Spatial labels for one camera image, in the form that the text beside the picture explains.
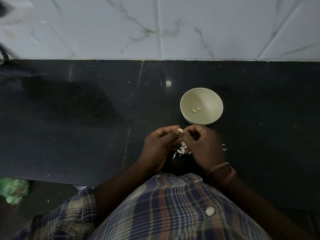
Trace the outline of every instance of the shirt button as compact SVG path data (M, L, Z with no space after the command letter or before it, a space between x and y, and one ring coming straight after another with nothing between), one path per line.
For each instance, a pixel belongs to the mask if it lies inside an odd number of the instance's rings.
M215 214L216 210L213 207L208 207L205 210L205 213L207 214L207 216L212 216L213 214Z

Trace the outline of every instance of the marble wall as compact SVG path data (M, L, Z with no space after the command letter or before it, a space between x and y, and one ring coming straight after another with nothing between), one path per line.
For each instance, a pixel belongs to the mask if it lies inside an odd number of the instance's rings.
M26 59L320 61L320 0L2 0Z

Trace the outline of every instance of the right hand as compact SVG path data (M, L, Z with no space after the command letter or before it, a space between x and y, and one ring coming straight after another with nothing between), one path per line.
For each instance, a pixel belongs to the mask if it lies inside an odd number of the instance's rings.
M190 125L183 130L182 140L187 145L186 153L191 151L195 161L206 173L214 166L226 162L221 138L216 131L204 125Z

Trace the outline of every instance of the forearm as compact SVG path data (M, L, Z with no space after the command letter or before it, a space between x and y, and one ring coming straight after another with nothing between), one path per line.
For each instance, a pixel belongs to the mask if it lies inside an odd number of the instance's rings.
M94 189L98 226L135 189L152 177L138 162Z
M219 182L223 180L229 172L230 169L228 167L222 167L221 170L217 170L216 174L212 174L212 178L214 181ZM275 240L313 239L257 194L237 175L222 189L222 193L252 217L271 238Z

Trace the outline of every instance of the hand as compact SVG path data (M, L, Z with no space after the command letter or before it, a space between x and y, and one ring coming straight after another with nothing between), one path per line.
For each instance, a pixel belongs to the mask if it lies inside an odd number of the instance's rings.
M220 136L214 130L204 125L190 125L183 130L182 140L187 145L186 153L191 151L206 173L226 162Z
M182 142L182 133L177 130L179 128L178 125L162 127L148 135L138 163L154 174L159 173L168 153Z

